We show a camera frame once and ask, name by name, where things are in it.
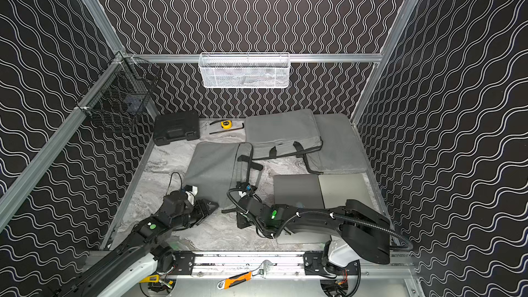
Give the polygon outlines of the dark grey laptop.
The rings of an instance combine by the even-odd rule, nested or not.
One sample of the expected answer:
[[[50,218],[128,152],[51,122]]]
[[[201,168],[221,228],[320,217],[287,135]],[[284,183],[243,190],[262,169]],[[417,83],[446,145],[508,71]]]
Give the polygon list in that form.
[[[324,208],[323,195],[317,175],[275,175],[275,204],[287,204],[299,208]],[[288,235],[282,233],[277,239],[279,245],[326,243],[329,235],[301,232]]]

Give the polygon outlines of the silver laptop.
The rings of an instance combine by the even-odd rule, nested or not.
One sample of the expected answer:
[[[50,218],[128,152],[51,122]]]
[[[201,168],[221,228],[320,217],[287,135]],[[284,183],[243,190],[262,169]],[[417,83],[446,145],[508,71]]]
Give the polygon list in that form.
[[[362,173],[319,175],[318,180],[326,208],[344,206],[346,200],[356,199],[374,210],[379,210]]]

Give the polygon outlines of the grey zippered laptop bag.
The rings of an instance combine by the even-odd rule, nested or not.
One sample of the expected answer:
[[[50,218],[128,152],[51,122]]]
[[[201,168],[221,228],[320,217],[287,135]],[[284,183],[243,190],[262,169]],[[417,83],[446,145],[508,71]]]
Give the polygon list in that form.
[[[319,151],[303,156],[309,173],[348,174],[368,169],[360,141],[346,115],[316,114],[315,121],[323,145]]]

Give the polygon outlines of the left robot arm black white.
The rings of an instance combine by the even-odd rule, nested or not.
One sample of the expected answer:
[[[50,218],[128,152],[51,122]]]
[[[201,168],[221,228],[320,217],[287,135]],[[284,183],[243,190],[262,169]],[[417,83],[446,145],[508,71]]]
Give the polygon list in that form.
[[[140,221],[125,240],[103,259],[55,290],[44,288],[40,296],[97,296],[141,258],[155,261],[153,272],[166,274],[177,267],[175,251],[166,240],[172,232],[200,224],[219,208],[218,203],[192,201],[188,191],[173,191],[158,211]]]

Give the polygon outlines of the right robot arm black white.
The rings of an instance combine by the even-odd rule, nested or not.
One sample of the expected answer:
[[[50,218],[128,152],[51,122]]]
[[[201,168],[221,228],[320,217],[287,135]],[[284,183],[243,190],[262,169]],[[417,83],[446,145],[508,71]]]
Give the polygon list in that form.
[[[323,268],[342,272],[361,260],[388,265],[392,251],[410,252],[411,240],[391,228],[389,220],[366,204],[348,199],[335,208],[299,208],[288,204],[264,204],[251,185],[231,188],[227,198],[242,216],[266,239],[277,239],[284,233],[303,232],[336,237],[323,251]]]

